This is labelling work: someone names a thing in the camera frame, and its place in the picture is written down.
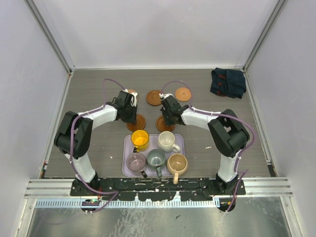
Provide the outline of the white ceramic mug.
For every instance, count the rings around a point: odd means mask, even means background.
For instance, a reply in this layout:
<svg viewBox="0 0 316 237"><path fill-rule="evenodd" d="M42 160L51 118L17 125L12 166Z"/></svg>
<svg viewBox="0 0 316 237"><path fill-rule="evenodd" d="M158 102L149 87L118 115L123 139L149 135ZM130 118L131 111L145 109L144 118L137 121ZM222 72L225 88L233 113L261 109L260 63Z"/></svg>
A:
<svg viewBox="0 0 316 237"><path fill-rule="evenodd" d="M170 131L164 131L158 136L157 147L165 153L179 153L181 148L175 143L175 136Z"/></svg>

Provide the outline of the yellow glass mug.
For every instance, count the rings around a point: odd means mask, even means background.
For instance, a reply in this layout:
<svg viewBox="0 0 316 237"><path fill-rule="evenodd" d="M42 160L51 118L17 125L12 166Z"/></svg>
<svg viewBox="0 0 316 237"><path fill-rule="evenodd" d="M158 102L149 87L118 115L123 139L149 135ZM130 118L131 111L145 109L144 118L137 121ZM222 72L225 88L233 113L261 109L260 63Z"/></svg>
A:
<svg viewBox="0 0 316 237"><path fill-rule="evenodd" d="M135 152L143 152L149 148L149 134L145 130L136 130L131 134L131 142Z"/></svg>

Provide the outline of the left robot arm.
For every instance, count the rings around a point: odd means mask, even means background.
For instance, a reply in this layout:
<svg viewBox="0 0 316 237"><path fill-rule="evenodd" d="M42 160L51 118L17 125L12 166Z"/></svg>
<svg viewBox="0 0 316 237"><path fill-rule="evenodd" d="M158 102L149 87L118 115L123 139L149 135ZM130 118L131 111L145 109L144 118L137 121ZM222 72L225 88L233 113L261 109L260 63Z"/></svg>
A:
<svg viewBox="0 0 316 237"><path fill-rule="evenodd" d="M109 122L121 120L135 123L137 114L136 92L121 90L111 102L83 113L65 113L54 138L54 145L69 160L81 190L95 195L100 186L97 172L91 165L88 150L92 131Z"/></svg>

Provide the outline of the wooden coaster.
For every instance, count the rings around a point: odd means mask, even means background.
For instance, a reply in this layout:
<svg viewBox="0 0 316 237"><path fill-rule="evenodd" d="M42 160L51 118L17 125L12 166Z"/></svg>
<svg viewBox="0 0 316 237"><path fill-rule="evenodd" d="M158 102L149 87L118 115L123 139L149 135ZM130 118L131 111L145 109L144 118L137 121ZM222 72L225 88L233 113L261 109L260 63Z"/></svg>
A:
<svg viewBox="0 0 316 237"><path fill-rule="evenodd" d="M149 105L158 106L161 104L161 100L159 97L159 90L151 90L146 95L146 101Z"/></svg>
<svg viewBox="0 0 316 237"><path fill-rule="evenodd" d="M143 130L146 126L146 119L143 115L136 115L136 123L127 123L126 127L129 131L134 132L136 130Z"/></svg>
<svg viewBox="0 0 316 237"><path fill-rule="evenodd" d="M156 128L160 132L170 131L172 132L175 129L176 125L167 126L165 124L163 116L159 116L156 120Z"/></svg>

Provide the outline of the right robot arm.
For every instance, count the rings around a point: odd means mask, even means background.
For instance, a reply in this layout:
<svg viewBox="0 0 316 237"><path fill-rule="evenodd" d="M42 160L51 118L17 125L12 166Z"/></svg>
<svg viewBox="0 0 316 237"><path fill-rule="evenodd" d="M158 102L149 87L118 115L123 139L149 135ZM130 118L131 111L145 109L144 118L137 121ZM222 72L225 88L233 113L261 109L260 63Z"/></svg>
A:
<svg viewBox="0 0 316 237"><path fill-rule="evenodd" d="M161 112L167 126L189 125L210 131L221 154L215 184L221 194L230 193L237 183L240 155L250 139L241 120L230 109L223 112L208 112L189 105L181 106L172 94L160 93L159 97L162 104Z"/></svg>

